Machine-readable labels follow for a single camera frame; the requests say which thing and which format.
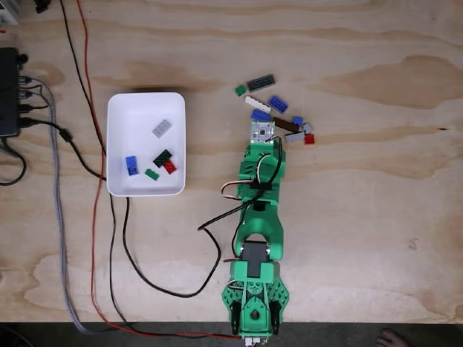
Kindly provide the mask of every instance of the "brown lego brick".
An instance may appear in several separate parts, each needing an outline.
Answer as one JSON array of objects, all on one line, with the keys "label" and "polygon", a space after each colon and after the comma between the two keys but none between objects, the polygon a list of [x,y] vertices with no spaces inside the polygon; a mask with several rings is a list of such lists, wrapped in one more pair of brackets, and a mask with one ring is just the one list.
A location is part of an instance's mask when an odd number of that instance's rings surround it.
[{"label": "brown lego brick", "polygon": [[299,125],[291,123],[290,121],[285,121],[278,117],[274,117],[273,121],[275,122],[275,126],[278,128],[288,130],[289,132],[299,132]]}]

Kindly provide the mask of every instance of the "black cable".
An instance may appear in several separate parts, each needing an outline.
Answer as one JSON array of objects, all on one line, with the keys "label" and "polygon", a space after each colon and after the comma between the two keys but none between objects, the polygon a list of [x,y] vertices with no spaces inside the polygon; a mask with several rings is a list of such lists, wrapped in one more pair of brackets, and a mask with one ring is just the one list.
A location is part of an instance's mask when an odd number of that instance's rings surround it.
[{"label": "black cable", "polygon": [[25,338],[23,334],[20,334],[15,329],[11,329],[10,327],[7,327],[6,325],[0,325],[0,329],[5,330],[10,334],[15,335],[17,338],[19,338],[22,342],[24,342],[29,347],[34,347],[34,345],[27,338]]},{"label": "black cable", "polygon": [[279,139],[279,154],[278,154],[278,162],[276,164],[275,171],[273,172],[273,175],[271,176],[271,178],[267,182],[264,182],[264,183],[260,184],[261,188],[259,189],[258,193],[251,200],[243,202],[240,206],[232,208],[231,210],[229,210],[229,211],[227,211],[225,213],[222,213],[221,215],[218,215],[217,217],[214,217],[214,218],[208,220],[207,222],[205,222],[204,224],[202,224],[201,226],[199,226],[197,228],[199,231],[205,230],[206,226],[209,226],[210,224],[215,223],[218,220],[221,220],[222,218],[228,217],[229,215],[232,215],[233,213],[236,213],[236,212],[242,210],[243,208],[246,208],[247,206],[253,204],[254,202],[259,200],[263,196],[263,194],[265,193],[265,191],[267,189],[271,188],[273,180],[275,179],[276,175],[278,174],[278,172],[280,170],[281,160],[283,158],[283,144],[281,143],[281,138],[280,137],[275,137],[275,138]]},{"label": "black cable", "polygon": [[234,251],[234,240],[235,240],[236,237],[237,237],[239,227],[241,226],[241,224],[243,223],[243,220],[245,219],[246,211],[247,211],[247,209],[244,210],[244,211],[241,213],[241,217],[239,218],[238,226],[237,226],[237,228],[234,230],[233,239],[231,239],[231,250],[233,251],[233,255],[234,255],[235,257],[238,257],[238,254]]},{"label": "black cable", "polygon": [[43,100],[43,102],[45,102],[45,105],[44,106],[31,106],[32,109],[34,110],[43,110],[45,108],[48,108],[50,107],[50,103],[48,100],[46,100],[46,98],[42,95],[42,93],[35,93],[35,92],[30,92],[31,94],[35,95],[35,96],[38,96],[39,98],[41,98]]},{"label": "black cable", "polygon": [[29,117],[22,117],[20,118],[20,127],[22,128],[27,128],[27,127],[31,127],[31,126],[34,126],[36,124],[45,124],[45,125],[48,125],[49,127],[53,127],[55,128],[56,130],[58,130],[58,133],[59,135],[63,138],[64,141],[68,142],[72,149],[74,150],[77,158],[79,159],[79,162],[82,164],[82,166],[84,167],[85,170],[87,170],[87,172],[91,175],[93,175],[94,177],[96,178],[100,178],[100,174],[99,173],[96,173],[94,170],[92,170],[88,165],[87,163],[85,162],[84,158],[82,157],[82,155],[80,154],[80,151],[79,149],[77,148],[77,146],[75,145],[75,143],[72,141],[72,135],[64,128],[61,128],[59,125],[55,124],[55,123],[52,123],[50,121],[42,121],[40,119],[34,119],[34,118],[29,118]]},{"label": "black cable", "polygon": [[95,122],[96,116],[93,113],[93,108],[92,108],[92,106],[90,104],[90,99],[88,97],[87,90],[85,90],[84,82],[82,81],[82,75],[80,74],[79,64],[77,63],[77,57],[76,57],[76,54],[75,54],[74,45],[72,44],[71,34],[69,32],[69,25],[68,25],[68,22],[67,22],[66,9],[64,8],[63,0],[59,0],[59,3],[61,5],[61,10],[63,12],[64,26],[66,27],[67,40],[69,42],[69,47],[71,48],[72,58],[74,60],[75,71],[77,73],[77,77],[79,77],[80,87],[82,88],[82,92],[84,93],[85,99],[87,100],[88,108],[90,109],[90,113],[92,114],[92,122],[93,122],[93,127],[95,128],[96,137],[98,138],[98,141],[100,142],[101,149],[103,150],[104,154],[106,155],[106,149],[104,147],[103,140],[98,136],[98,131],[97,131],[98,125]]},{"label": "black cable", "polygon": [[[113,303],[113,306],[119,315],[121,317],[121,320],[133,331],[136,333],[149,333],[143,330],[138,330],[133,327],[133,324],[129,323],[125,316],[122,314],[119,306],[117,305],[116,298],[114,295],[114,289],[113,289],[113,248],[114,248],[114,239],[116,237],[116,214],[114,213],[114,203],[113,203],[113,198],[110,195],[109,196],[110,203],[111,203],[111,213],[113,217],[113,234],[111,237],[111,246],[109,247],[109,291],[111,293],[111,301]],[[127,197],[127,206],[125,210],[125,214],[128,219],[128,214],[129,214],[129,198]],[[183,336],[183,335],[177,335],[177,334],[165,334],[165,333],[155,333],[156,335],[160,336],[174,336],[178,338],[207,338],[207,336]]]},{"label": "black cable", "polygon": [[217,243],[217,240],[216,238],[210,233],[210,231],[206,228],[204,228],[203,230],[207,233],[207,235],[211,238],[212,242],[214,243],[214,245],[216,246],[217,248],[217,260],[216,260],[216,263],[214,264],[214,266],[212,267],[212,270],[209,272],[209,275],[208,277],[205,279],[204,283],[202,284],[202,286],[194,293],[190,293],[190,294],[181,294],[181,293],[175,293],[173,291],[170,291],[170,290],[167,290],[167,289],[164,289],[162,287],[159,287],[157,286],[156,284],[154,283],[151,283],[144,275],[143,273],[140,271],[140,269],[138,268],[137,264],[135,263],[135,261],[133,260],[132,258],[132,255],[130,254],[130,251],[129,251],[129,247],[127,247],[127,240],[126,240],[126,232],[127,232],[127,221],[129,219],[129,200],[127,199],[127,211],[126,211],[126,214],[125,214],[125,220],[124,220],[124,228],[122,229],[122,243],[124,245],[124,249],[125,249],[125,253],[127,254],[128,258],[129,258],[129,261],[130,263],[132,264],[135,272],[140,276],[140,278],[146,283],[148,284],[151,288],[154,288],[156,289],[157,291],[161,291],[165,294],[168,294],[168,295],[172,295],[172,296],[176,296],[177,298],[192,298],[193,296],[197,296],[199,293],[201,293],[201,291],[203,291],[203,289],[207,286],[209,280],[211,279],[212,275],[214,274],[214,272],[216,271],[216,268],[217,268],[217,265],[219,264],[220,262],[220,258],[221,258],[221,250],[220,250],[220,246],[218,245]]},{"label": "black cable", "polygon": [[22,155],[20,155],[18,152],[16,152],[15,150],[13,150],[9,145],[8,145],[8,142],[7,142],[7,139],[6,137],[2,137],[1,138],[1,143],[3,144],[3,146],[5,147],[5,150],[10,154],[12,155],[13,157],[15,158],[19,158],[22,162],[22,170],[21,170],[21,173],[20,175],[10,181],[10,182],[0,182],[0,186],[12,186],[13,184],[16,184],[17,182],[21,181],[22,177],[24,176],[24,174],[26,173],[26,170],[27,170],[27,164],[26,164],[26,160],[24,159],[24,157]]},{"label": "black cable", "polygon": [[30,90],[30,89],[36,89],[36,88],[39,88],[38,92],[40,93],[40,95],[43,96],[43,89],[42,89],[43,87],[42,87],[42,85],[33,85],[32,87],[23,87],[23,86],[21,86],[20,90],[23,90],[23,89]]}]

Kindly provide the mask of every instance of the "power adapter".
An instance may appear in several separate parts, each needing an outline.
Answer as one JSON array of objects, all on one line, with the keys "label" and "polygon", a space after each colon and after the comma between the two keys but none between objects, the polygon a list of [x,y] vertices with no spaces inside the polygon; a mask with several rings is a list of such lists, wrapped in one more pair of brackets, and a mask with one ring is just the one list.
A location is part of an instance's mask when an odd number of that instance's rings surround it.
[{"label": "power adapter", "polygon": [[19,70],[27,61],[16,48],[0,48],[0,137],[17,136],[20,133],[18,119]]}]

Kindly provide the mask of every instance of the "gray braided cable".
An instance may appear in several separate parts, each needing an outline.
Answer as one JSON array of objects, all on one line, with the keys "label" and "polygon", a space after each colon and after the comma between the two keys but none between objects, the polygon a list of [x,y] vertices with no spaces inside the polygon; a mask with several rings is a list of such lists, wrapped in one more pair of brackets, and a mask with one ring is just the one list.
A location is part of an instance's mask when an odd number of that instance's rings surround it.
[{"label": "gray braided cable", "polygon": [[[36,81],[44,87],[45,91],[48,93],[48,102],[50,107],[48,107],[48,119],[51,123],[56,123],[56,105],[51,93],[50,88],[44,82],[32,78],[33,81]],[[61,287],[64,294],[64,302],[66,303],[67,310],[72,318],[72,321],[75,327],[85,335],[97,335],[100,332],[89,330],[82,325],[77,316],[74,305],[72,304],[71,297],[69,295],[69,289],[67,288],[67,251],[66,251],[66,241],[64,238],[64,217],[63,210],[61,206],[61,193],[60,193],[60,184],[59,184],[59,153],[58,153],[58,141],[56,138],[56,129],[50,127],[50,145],[51,152],[53,155],[53,167],[54,167],[54,203],[55,203],[55,212],[56,219],[58,220],[59,227],[59,255],[60,255],[60,275],[61,275]]]}]

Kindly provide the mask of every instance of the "red lego brick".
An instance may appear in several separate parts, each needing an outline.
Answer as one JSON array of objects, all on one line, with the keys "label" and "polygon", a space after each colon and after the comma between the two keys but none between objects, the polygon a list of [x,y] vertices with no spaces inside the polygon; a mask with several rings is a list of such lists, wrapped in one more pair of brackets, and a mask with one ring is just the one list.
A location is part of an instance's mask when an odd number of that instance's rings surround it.
[{"label": "red lego brick", "polygon": [[164,163],[163,167],[166,169],[167,172],[169,172],[169,175],[177,169],[174,163],[170,161],[170,159]]},{"label": "red lego brick", "polygon": [[315,136],[313,134],[306,134],[304,136],[304,143],[306,145],[313,145],[315,143]]}]

